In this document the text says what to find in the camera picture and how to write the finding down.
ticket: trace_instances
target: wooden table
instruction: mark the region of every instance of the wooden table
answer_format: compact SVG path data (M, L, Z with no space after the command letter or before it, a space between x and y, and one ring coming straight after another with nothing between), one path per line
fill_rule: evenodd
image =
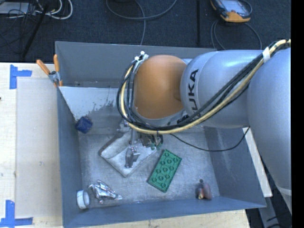
M28 77L27 79L17 77L17 89L10 89L9 87L11 64L18 67L18 70L26 69L32 71L31 77ZM51 64L47 66L51 71L55 70L54 65ZM33 98L33 101L36 101L33 102L33 107L43 107L44 104L47 104L47 99L49 99L48 94L50 94L51 97L51 95L54 95L54 92L56 92L56 89L48 76L37 64L21 64L13 62L0 63L0 214L5 213L5 200L11 200L15 202L16 205L15 218L23 218L22 215L24 215L24 209L26 209L26 212L31 217L34 217L33 224L25 227L62 227L60 173L58 171L59 158L57 155L58 144L56 144L57 140L54 141L54 136L57 134L57 116L37 115L35 118L35 124L37 124L37 128L39 130L37 132L40 136L39 139L33 140L28 138L27 141L29 143L32 142L35 144L27 146L26 149L19 150L19 153L16 151L17 146L20 146L20 140L18 141L18 134L20 133L17 130L18 123L20 123L18 122L17 115L17 99L20 98L18 92L25 90L24 88L19 88L26 85L24 84L26 82L23 80L33 83L38 80L39 82L40 87L31 85L31 94L28 95L28 97ZM37 101L36 98L42 94L46 94L45 100ZM41 108L35 110L31 108L29 109L29 112L41 114L40 110ZM256 150L255 143L252 141L252 136L250 136L249 133L246 138L248 142L251 141L251 144L248 144L248 146L254 156L253 160L260 178L260 183L262 184L264 196L270 197L272 196L271 189ZM36 156L37 154L39 157L43 157L43 160L35 159L31 156ZM19 163L16 161L20 159L26 160L24 161L25 163ZM25 171L23 168L20 168L23 166L26 166L29 171ZM31 185L35 185L35 189L37 190L51 191L49 195L45 195L44 192L33 192L33 189L30 189L28 183L24 180L28 180ZM245 210L237 210L177 218L112 224L98 227L248 228L249 223Z

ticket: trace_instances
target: blue tape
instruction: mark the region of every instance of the blue tape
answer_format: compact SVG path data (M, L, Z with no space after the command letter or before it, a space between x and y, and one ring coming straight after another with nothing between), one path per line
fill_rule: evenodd
M5 218L1 218L0 227L27 226L31 225L33 218L17 218L15 219L15 203L11 200L5 201Z
M30 77L32 75L32 71L30 70L21 70L18 71L18 68L14 65L10 65L10 80L9 80L9 88L16 89L17 88L17 77Z

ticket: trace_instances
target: orange object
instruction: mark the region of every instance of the orange object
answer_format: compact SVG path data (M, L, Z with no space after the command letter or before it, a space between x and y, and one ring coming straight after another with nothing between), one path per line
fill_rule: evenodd
M149 119L164 118L183 109L181 76L186 63L170 55L155 55L139 67L134 79L134 106Z
M59 67L59 62L58 62L58 56L57 56L57 54L54 55L54 65L55 65L55 71L59 72L60 67Z
M45 72L47 75L50 74L50 70L47 68L47 66L40 59L38 59L36 61L36 63L41 67L41 69L43 70L43 72Z

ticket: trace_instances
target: gray bin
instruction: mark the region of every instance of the gray bin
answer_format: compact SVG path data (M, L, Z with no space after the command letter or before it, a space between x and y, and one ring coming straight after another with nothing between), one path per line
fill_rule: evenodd
M109 45L94 43L55 43L64 88L116 89L125 69L133 58L145 51L149 56L157 54L174 55L180 58L194 58L202 53L214 51L204 48L152 47ZM75 129L75 114L71 104L88 102L68 101L60 88L57 91L58 131L60 150L60 173L62 186L62 215L66 228L105 225L148 219L161 219L194 214L222 212L238 209L262 208L266 206L255 166L245 139L230 151L205 152L192 148L173 136L164 136L163 149L180 156L178 167L170 187L163 193L148 184L162 151L158 151L140 166L130 177L123 177L101 158L97 152L114 135L116 128L104 126L109 116L120 118L115 104L99 109L92 114L92 131L83 134ZM217 150L226 149L238 143L243 130L202 128L177 134L180 138L200 147ZM212 200L196 199L195 188L202 178L207 180L213 194ZM88 209L80 209L76 194L87 189L100 179L123 196L122 200L100 205L91 196Z

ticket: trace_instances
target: metal object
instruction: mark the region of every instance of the metal object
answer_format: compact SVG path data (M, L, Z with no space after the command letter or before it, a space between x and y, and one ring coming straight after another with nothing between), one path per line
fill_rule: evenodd
M140 153L137 151L136 145L130 146L127 149L127 152L125 154L125 165L124 166L126 168L133 167L133 163L137 161L139 156L140 156Z
M89 189L93 191L95 198L98 199L100 204L104 203L103 199L121 200L122 196L116 194L108 185L104 182L97 180L98 184L89 185Z
M60 77L60 67L58 62L57 54L54 55L54 65L55 65L55 71L51 72L48 67L40 60L36 60L36 63L41 67L43 72L46 73L46 75L49 77L49 79L53 82L54 86L62 86L62 80Z
M131 168L133 167L133 163L137 161L138 157L140 156L140 153L137 151L137 144L138 144L138 133L132 129L131 130L131 142L130 147L127 148L126 154L125 154L125 167Z

